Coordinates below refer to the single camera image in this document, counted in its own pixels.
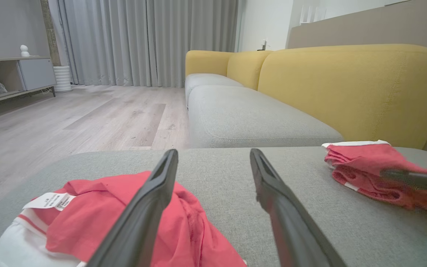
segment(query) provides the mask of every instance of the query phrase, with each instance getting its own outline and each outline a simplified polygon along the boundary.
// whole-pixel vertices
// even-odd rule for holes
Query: gray sofa cushion
[[[199,86],[189,98],[190,145],[319,146],[341,142],[332,127],[249,88]]]
[[[189,95],[197,86],[243,86],[241,83],[219,74],[194,73],[185,78],[185,104],[189,106]]]
[[[261,150],[349,267],[427,266],[427,213],[378,202],[337,183],[322,147]],[[426,151],[398,151],[427,168]],[[151,170],[163,153],[92,152],[46,167],[0,201],[0,235],[31,198],[73,179]],[[179,151],[176,181],[198,198],[248,267],[279,266],[269,216],[255,200],[248,148]]]

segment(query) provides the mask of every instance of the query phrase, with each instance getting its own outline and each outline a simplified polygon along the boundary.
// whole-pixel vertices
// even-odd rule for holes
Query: shelf
[[[0,100],[4,100],[4,99],[7,99],[7,98],[13,98],[14,96],[21,96],[21,95],[25,95],[26,93],[31,93],[31,92],[37,92],[37,91],[40,91],[40,90],[43,90],[43,89],[47,89],[47,88],[50,88],[50,87],[53,87],[53,86],[55,86],[55,85],[51,85],[51,86],[44,86],[44,87],[41,87],[41,88],[37,88],[37,89],[34,89],[34,90],[29,90],[29,91],[16,91],[16,92],[11,92],[9,95],[5,95],[5,96],[1,96],[1,95],[3,95],[3,93],[2,94],[0,94]]]
[[[3,98],[5,96],[10,96],[10,95],[13,95],[15,93],[21,93],[21,91],[12,91],[12,92],[7,92],[7,93],[0,93],[0,98]]]
[[[49,56],[19,56],[19,57],[0,57],[0,61],[17,61],[24,59],[50,59]]]

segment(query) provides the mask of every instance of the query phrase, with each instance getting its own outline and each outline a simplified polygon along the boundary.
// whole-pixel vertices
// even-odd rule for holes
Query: white wall
[[[321,0],[320,7],[327,8],[325,19],[383,7],[387,0]]]
[[[268,39],[267,50],[286,48],[293,0],[246,0],[239,39],[240,51],[261,49]]]
[[[34,56],[50,56],[40,0],[0,0],[0,57],[20,56],[25,44]]]
[[[300,25],[299,21],[301,19],[301,13],[307,12],[307,8],[309,6],[313,7],[313,10],[315,12],[314,7],[320,6],[321,0],[294,0],[293,6],[291,9],[291,15],[289,20],[289,28],[288,28],[288,37],[286,39],[286,47],[288,47],[288,42],[290,40],[290,34],[291,34],[291,28],[297,27]]]

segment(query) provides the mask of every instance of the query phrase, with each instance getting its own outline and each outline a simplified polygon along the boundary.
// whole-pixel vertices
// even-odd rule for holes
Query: clothing tag
[[[331,168],[331,169],[335,169],[335,166],[334,165],[332,165],[332,161],[329,159],[329,160],[327,160],[327,161],[325,161],[326,163],[327,163],[327,166],[329,166],[329,168]]]
[[[75,196],[67,193],[45,193],[42,196],[27,203],[24,208],[57,208],[59,211],[63,210]]]
[[[70,203],[70,201],[72,201],[72,199],[74,198],[75,196],[66,194],[66,196],[64,196],[62,200],[57,204],[56,209],[58,211],[62,211],[68,205],[68,203]]]
[[[349,183],[349,182],[345,182],[344,184],[345,186],[347,186],[348,188],[355,190],[355,191],[359,191],[360,187],[354,186],[353,184]]]
[[[322,144],[322,147],[329,147],[329,145],[337,145],[337,146],[362,146],[362,145],[369,145],[369,144],[389,144],[389,142],[383,141],[383,140],[377,140],[377,141],[347,141],[347,142],[337,142],[337,143],[324,143]]]

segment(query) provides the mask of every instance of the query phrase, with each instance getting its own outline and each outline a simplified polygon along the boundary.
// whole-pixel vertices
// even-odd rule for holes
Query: white figurine
[[[28,48],[24,44],[20,47],[21,48],[21,56],[31,56],[29,52],[27,52]]]

